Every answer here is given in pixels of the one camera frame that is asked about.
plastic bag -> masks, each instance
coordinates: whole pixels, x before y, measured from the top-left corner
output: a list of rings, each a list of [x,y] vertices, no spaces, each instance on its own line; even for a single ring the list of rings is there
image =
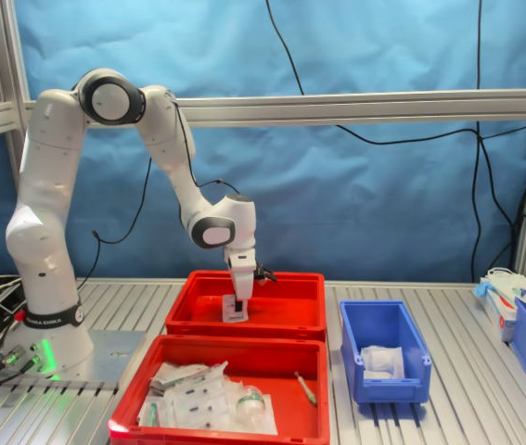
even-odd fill
[[[382,346],[369,346],[367,348],[363,348],[361,352],[362,358],[364,359],[364,367],[366,372],[386,373],[390,376],[382,378],[404,378],[404,362],[402,348],[384,348]]]

label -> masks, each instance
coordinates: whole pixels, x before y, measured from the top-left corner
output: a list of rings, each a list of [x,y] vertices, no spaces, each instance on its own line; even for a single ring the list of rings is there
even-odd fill
[[[248,321],[248,302],[242,301],[242,311],[236,311],[236,296],[234,294],[224,295],[223,304],[223,321],[224,323],[240,323]]]

clear plastic packaging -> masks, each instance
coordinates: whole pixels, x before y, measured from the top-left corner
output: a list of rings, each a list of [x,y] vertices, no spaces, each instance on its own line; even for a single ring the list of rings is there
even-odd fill
[[[390,377],[382,378],[404,378],[402,348],[369,346],[367,348],[363,348],[361,352],[362,358],[364,359],[365,373],[387,373]]]
[[[245,426],[256,426],[264,421],[266,406],[257,387],[244,387],[244,395],[236,403],[236,418]]]

medical package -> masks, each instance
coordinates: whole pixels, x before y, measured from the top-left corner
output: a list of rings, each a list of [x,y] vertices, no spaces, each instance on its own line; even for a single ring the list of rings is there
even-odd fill
[[[403,349],[368,346],[362,348],[364,378],[404,378]]]
[[[163,363],[137,416],[140,426],[277,435],[271,396],[224,375],[227,362]]]
[[[493,268],[473,290],[502,341],[512,341],[516,323],[515,299],[526,303],[526,277],[509,269]]]

blue backdrop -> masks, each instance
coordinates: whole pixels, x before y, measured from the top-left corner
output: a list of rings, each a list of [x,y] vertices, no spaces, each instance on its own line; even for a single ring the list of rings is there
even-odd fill
[[[271,1],[307,94],[474,88],[477,1]],[[32,97],[71,89],[87,71],[110,67],[138,85],[180,97],[296,95],[289,61],[264,0],[184,2],[18,1]],[[526,4],[485,0],[482,88],[526,88]],[[485,122],[483,135],[526,122]],[[375,140],[423,137],[472,123],[356,125]],[[475,137],[369,146],[335,127],[194,129],[200,182],[217,177],[251,196],[257,257],[275,270],[329,279],[468,281],[476,236],[470,189]],[[515,214],[526,184],[526,130],[486,141],[498,200]],[[96,253],[91,230],[126,233],[139,205],[148,155],[135,130],[92,130],[67,227],[79,275]],[[226,193],[211,185],[205,194]],[[478,273],[508,241],[481,157],[483,234]],[[4,229],[15,205],[0,136],[0,272],[13,270]],[[96,276],[186,276],[223,268],[178,222],[164,174],[154,168],[143,212],[120,245],[104,246]]]

